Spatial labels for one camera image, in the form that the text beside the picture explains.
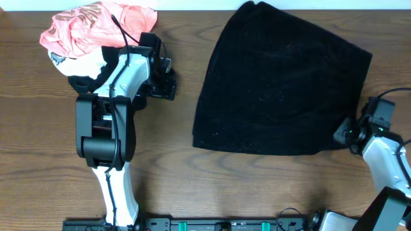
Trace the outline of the black velvet skirt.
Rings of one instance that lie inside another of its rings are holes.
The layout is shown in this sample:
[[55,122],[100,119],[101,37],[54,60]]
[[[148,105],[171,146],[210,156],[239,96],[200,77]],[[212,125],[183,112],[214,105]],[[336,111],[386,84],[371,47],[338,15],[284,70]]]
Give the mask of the black velvet skirt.
[[228,20],[198,99],[193,146],[257,155],[338,150],[354,117],[370,52],[267,3]]

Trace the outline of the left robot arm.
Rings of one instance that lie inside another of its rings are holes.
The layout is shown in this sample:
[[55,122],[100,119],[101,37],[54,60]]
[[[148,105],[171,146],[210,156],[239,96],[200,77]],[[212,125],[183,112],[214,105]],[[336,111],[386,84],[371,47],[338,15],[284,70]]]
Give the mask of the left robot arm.
[[130,161],[136,150],[137,100],[174,100],[177,83],[161,39],[142,33],[138,46],[119,51],[118,64],[92,93],[76,99],[76,150],[96,175],[107,215],[101,220],[65,221],[63,230],[138,230]]

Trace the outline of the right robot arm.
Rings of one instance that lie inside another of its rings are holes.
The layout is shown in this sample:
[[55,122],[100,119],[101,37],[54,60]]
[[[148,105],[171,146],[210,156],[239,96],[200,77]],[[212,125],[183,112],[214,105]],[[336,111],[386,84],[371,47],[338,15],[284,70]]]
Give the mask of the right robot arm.
[[390,131],[395,104],[370,97],[358,120],[347,118],[334,133],[334,140],[360,155],[368,165],[377,197],[358,219],[327,210],[314,230],[410,229],[410,166],[407,142]]

